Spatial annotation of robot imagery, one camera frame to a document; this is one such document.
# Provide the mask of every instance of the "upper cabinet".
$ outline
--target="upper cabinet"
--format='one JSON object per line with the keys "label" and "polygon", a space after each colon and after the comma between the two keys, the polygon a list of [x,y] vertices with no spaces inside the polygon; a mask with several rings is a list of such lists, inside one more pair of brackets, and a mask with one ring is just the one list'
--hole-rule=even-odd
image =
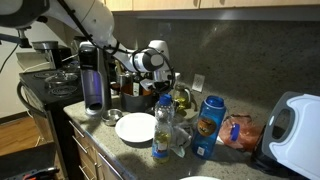
{"label": "upper cabinet", "polygon": [[132,11],[133,0],[104,0],[110,11]]}
{"label": "upper cabinet", "polygon": [[199,9],[200,0],[133,0],[134,11]]}
{"label": "upper cabinet", "polygon": [[317,5],[320,0],[201,0],[200,8]]}

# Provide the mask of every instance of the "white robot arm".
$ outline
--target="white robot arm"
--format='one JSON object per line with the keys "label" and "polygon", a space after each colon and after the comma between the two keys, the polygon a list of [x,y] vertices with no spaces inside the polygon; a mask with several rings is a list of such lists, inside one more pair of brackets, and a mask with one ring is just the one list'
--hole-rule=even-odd
{"label": "white robot arm", "polygon": [[1,0],[0,9],[0,26],[23,28],[39,16],[53,17],[82,33],[97,48],[112,54],[127,70],[152,72],[153,80],[145,84],[174,83],[166,43],[151,41],[149,47],[141,51],[125,48],[113,37],[113,15],[100,0]]}

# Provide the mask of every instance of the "wooden floor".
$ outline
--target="wooden floor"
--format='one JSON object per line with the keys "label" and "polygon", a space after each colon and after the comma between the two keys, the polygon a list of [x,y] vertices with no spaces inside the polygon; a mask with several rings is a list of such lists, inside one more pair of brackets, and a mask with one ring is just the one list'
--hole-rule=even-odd
{"label": "wooden floor", "polygon": [[0,156],[34,147],[38,137],[31,117],[0,124]]}

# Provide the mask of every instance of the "wall outlet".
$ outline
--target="wall outlet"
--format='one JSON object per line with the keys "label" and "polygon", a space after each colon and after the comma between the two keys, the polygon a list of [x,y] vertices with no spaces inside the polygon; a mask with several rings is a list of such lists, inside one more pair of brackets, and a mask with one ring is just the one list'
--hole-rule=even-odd
{"label": "wall outlet", "polygon": [[203,75],[195,74],[192,84],[192,89],[198,92],[202,92],[205,77]]}

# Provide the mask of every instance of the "bottle cap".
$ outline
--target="bottle cap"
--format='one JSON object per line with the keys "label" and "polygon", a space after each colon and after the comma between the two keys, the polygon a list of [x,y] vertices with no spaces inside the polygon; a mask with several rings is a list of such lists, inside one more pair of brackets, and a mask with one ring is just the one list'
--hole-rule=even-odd
{"label": "bottle cap", "polygon": [[160,96],[159,104],[163,106],[169,106],[171,104],[171,95],[170,94],[163,94]]}
{"label": "bottle cap", "polygon": [[231,141],[236,141],[238,139],[239,132],[240,132],[240,125],[237,123],[234,123],[230,131]]}
{"label": "bottle cap", "polygon": [[218,96],[208,96],[206,99],[206,103],[209,106],[222,108],[224,107],[224,101],[221,97]]}

